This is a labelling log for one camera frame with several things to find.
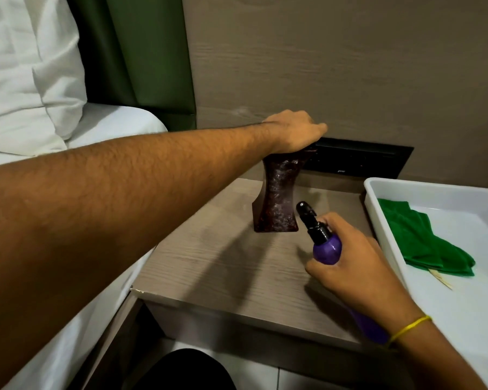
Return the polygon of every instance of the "tile floor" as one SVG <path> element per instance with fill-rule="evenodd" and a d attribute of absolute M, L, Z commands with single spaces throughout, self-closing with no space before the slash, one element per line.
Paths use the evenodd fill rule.
<path fill-rule="evenodd" d="M 167 341 L 173 343 L 170 351 L 188 347 L 209 354 L 226 368 L 237 390 L 345 390 L 345 387 L 244 360 L 240 357 L 216 353 L 182 342 Z"/>

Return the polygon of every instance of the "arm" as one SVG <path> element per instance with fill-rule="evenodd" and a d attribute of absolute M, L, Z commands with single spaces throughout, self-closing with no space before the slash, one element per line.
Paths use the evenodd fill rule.
<path fill-rule="evenodd" d="M 141 135 L 0 166 L 0 387 L 236 177 L 327 130 L 305 112 Z"/>
<path fill-rule="evenodd" d="M 367 238 L 335 213 L 322 216 L 340 237 L 340 261 L 326 266 L 311 260 L 306 270 L 342 301 L 370 316 L 389 334 L 424 316 L 386 262 L 373 238 Z M 407 362 L 440 389 L 487 389 L 479 376 L 431 321 L 403 334 L 397 347 Z"/>

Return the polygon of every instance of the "power outlet panel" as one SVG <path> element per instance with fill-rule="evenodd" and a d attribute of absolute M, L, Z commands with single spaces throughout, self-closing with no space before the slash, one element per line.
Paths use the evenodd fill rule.
<path fill-rule="evenodd" d="M 414 150 L 413 147 L 325 137 L 314 145 L 318 151 L 307 161 L 305 170 L 364 178 L 397 178 Z"/>

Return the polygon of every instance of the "spray bottle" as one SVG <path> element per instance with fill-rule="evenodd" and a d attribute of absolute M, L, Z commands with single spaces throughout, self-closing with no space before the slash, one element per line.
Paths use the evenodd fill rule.
<path fill-rule="evenodd" d="M 316 220 L 316 213 L 305 201 L 297 204 L 300 220 L 307 227 L 307 233 L 314 242 L 313 257 L 326 265 L 334 265 L 340 260 L 342 243 L 322 222 Z M 347 308 L 354 317 L 356 324 L 367 338 L 377 344 L 385 344 L 389 335 L 370 317 Z"/>

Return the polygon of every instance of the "mattress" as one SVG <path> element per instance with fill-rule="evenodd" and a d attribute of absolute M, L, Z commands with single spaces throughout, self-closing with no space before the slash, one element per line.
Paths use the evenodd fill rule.
<path fill-rule="evenodd" d="M 164 132 L 150 112 L 129 106 L 85 104 L 83 117 L 67 141 L 78 148 L 108 139 Z M 28 157 L 0 153 L 0 164 Z M 3 389 L 63 390 L 103 334 L 152 251 L 145 254 L 85 306 Z"/>

